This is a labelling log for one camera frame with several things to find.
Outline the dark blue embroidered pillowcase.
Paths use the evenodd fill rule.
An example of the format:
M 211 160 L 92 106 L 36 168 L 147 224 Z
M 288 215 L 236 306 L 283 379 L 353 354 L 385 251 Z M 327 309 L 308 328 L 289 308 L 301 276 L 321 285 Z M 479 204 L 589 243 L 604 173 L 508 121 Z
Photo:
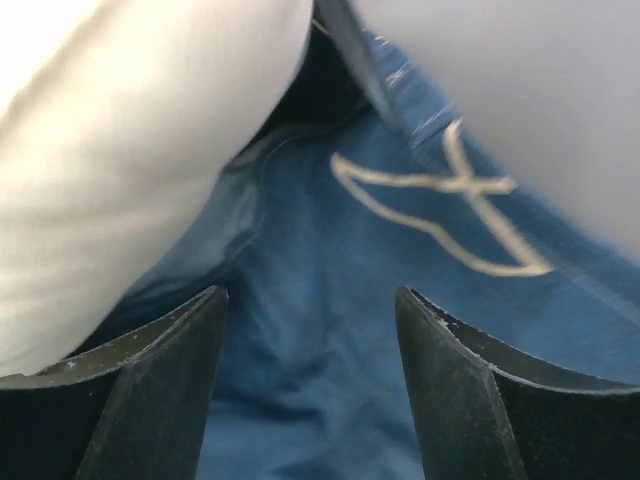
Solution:
M 201 478 L 428 479 L 398 343 L 410 288 L 528 354 L 639 389 L 639 268 L 521 188 L 347 1 L 91 345 L 210 285 L 229 327 Z

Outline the cream pillow with bear print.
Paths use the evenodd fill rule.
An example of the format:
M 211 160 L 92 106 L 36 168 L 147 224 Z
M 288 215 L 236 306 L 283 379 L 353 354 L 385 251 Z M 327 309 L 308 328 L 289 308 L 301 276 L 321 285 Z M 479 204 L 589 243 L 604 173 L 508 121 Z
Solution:
M 1 372 L 79 347 L 297 74 L 309 1 L 1 5 Z

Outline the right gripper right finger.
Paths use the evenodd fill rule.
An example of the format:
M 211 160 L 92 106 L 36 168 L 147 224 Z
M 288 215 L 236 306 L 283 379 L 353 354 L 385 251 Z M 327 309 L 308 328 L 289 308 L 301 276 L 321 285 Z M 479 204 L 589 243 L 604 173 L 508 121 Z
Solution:
M 528 355 L 410 288 L 395 319 L 428 479 L 635 479 L 639 389 Z

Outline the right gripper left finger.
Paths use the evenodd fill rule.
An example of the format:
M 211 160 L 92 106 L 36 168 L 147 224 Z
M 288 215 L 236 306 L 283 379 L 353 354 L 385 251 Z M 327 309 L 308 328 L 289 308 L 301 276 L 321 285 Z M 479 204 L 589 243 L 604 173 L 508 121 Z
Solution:
M 1 380 L 1 480 L 196 475 L 227 320 L 210 288 L 37 375 Z

